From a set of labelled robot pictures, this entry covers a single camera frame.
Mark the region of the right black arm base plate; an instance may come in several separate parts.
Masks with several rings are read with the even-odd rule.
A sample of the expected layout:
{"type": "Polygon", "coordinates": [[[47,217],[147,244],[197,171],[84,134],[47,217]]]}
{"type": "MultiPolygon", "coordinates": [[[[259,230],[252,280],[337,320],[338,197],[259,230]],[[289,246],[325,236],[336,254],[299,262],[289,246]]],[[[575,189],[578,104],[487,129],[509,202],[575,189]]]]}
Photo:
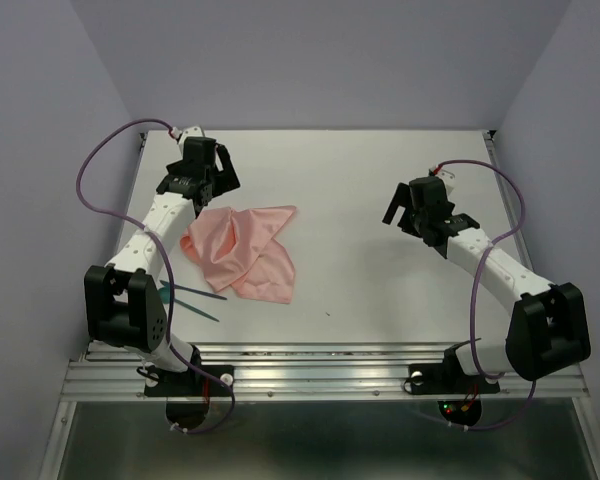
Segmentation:
{"type": "Polygon", "coordinates": [[[497,394],[498,382],[466,375],[461,368],[446,368],[442,363],[415,363],[408,367],[403,390],[411,395],[497,394]]]}

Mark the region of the pink satin napkin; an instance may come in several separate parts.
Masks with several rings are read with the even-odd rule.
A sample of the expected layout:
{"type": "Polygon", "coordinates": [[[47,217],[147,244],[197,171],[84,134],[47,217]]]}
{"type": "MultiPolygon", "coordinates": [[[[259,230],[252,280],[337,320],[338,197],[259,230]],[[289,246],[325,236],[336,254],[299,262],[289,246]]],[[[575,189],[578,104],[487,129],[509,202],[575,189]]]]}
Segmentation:
{"type": "Polygon", "coordinates": [[[295,213],[292,205],[209,209],[186,228],[180,249],[214,292],[230,288],[243,299],[289,304],[296,271],[277,236],[295,213]]]}

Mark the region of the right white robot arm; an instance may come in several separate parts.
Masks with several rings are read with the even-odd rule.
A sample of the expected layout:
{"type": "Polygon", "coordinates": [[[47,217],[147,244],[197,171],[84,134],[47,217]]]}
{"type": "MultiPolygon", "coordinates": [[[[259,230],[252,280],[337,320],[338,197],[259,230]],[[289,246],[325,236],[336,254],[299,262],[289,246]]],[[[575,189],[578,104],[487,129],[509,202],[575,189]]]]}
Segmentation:
{"type": "Polygon", "coordinates": [[[477,376],[496,380],[506,373],[535,381],[587,360],[591,343],[580,289],[553,283],[500,249],[477,221],[454,211],[450,190],[443,176],[401,183],[383,217],[470,274],[472,287],[484,287],[510,316],[504,339],[481,340],[471,326],[468,341],[446,350],[443,384],[462,390],[477,376]]]}

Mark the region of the teal plastic utensil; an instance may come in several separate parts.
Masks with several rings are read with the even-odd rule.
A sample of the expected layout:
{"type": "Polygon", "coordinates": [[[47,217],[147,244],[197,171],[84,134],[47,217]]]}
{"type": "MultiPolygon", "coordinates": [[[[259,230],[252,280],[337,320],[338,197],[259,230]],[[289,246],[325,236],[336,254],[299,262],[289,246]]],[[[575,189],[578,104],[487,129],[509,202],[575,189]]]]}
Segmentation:
{"type": "Polygon", "coordinates": [[[217,299],[217,300],[223,300],[223,301],[227,300],[227,298],[225,296],[218,295],[218,294],[215,294],[212,292],[206,292],[206,291],[202,291],[199,289],[182,286],[179,284],[172,284],[171,282],[168,282],[166,280],[159,280],[159,282],[165,288],[173,287],[175,290],[182,290],[182,291],[190,292],[190,293],[193,293],[196,295],[205,296],[205,297],[209,297],[209,298],[213,298],[213,299],[217,299]]]}

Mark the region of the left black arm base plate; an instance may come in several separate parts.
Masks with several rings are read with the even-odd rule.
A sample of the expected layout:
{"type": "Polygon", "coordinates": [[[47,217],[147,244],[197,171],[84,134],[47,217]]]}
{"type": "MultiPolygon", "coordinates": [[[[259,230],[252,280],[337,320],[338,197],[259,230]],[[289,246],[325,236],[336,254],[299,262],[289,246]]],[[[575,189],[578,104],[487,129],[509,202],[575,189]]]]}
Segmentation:
{"type": "Polygon", "coordinates": [[[227,388],[217,382],[200,376],[187,369],[185,372],[169,372],[150,366],[147,374],[153,378],[145,379],[144,395],[149,398],[203,397],[228,398],[227,388]]]}

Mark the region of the teal plastic spoon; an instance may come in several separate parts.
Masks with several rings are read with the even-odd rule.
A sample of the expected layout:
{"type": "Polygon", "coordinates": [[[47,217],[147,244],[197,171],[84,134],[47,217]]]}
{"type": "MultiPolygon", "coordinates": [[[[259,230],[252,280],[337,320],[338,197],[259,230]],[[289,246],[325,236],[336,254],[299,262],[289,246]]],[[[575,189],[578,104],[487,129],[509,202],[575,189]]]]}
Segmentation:
{"type": "Polygon", "coordinates": [[[220,320],[218,318],[216,318],[215,316],[212,316],[209,313],[206,313],[203,310],[200,310],[197,307],[195,307],[189,303],[186,303],[178,298],[171,298],[170,290],[167,287],[160,288],[158,290],[158,294],[159,294],[160,299],[163,304],[169,304],[170,302],[173,302],[175,305],[179,305],[179,306],[181,306],[197,315],[200,315],[206,319],[209,319],[214,322],[220,322],[220,320]]]}

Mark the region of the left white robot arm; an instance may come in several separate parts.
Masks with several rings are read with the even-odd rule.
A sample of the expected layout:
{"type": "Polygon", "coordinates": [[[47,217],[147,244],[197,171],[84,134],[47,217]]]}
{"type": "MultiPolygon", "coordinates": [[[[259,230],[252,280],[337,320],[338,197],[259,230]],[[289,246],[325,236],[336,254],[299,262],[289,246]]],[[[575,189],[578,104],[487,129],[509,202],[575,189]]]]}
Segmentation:
{"type": "Polygon", "coordinates": [[[136,231],[104,266],[84,277],[91,338],[138,354],[168,372],[179,393],[195,392],[203,371],[197,349],[170,332],[173,309],[162,303],[156,281],[173,275],[168,257],[209,202],[240,187],[227,148],[213,138],[186,136],[182,158],[166,166],[152,204],[136,231]]]}

